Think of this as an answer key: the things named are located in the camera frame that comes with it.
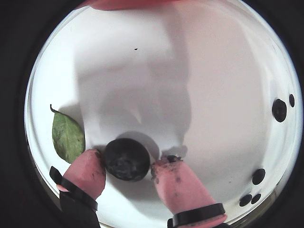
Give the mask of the pink padded gripper finger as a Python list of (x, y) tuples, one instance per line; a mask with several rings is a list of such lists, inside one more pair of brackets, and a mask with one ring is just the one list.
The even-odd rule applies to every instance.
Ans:
[(97, 149), (86, 150), (63, 175), (53, 166), (49, 175), (59, 190), (62, 212), (78, 228), (99, 228), (96, 199), (103, 192), (106, 181), (101, 153)]
[(174, 155), (151, 165), (157, 193), (173, 214), (169, 228), (227, 228), (227, 215), (221, 203), (208, 193), (192, 169)]

